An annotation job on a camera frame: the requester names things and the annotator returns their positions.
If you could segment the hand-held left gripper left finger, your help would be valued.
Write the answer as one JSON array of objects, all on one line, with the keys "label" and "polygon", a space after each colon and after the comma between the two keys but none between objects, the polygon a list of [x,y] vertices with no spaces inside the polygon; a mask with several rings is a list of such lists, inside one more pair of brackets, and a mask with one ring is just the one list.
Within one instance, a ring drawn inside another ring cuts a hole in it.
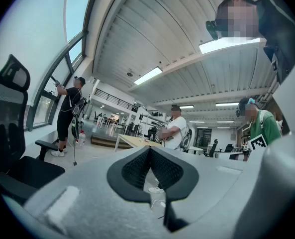
[{"label": "hand-held left gripper left finger", "polygon": [[24,208],[54,235],[69,239],[165,239],[167,229],[144,191],[149,148],[132,148],[67,170]]}]

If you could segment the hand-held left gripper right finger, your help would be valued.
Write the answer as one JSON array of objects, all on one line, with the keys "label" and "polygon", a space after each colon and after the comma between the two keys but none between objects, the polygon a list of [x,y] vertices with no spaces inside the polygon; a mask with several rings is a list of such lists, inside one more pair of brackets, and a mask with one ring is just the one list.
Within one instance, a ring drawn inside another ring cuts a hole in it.
[{"label": "hand-held left gripper right finger", "polygon": [[242,174],[244,163],[151,147],[150,168],[166,195],[164,226],[177,231],[223,199]]}]

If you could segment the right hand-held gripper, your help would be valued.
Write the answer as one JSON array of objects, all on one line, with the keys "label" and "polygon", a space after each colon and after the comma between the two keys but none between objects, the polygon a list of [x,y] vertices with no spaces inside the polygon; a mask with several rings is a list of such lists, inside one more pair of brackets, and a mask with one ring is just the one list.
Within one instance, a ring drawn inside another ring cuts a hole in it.
[{"label": "right hand-held gripper", "polygon": [[[260,148],[266,148],[267,144],[262,134],[248,141],[248,147],[251,151],[255,151]],[[215,158],[224,160],[247,160],[249,152],[216,152]]]}]

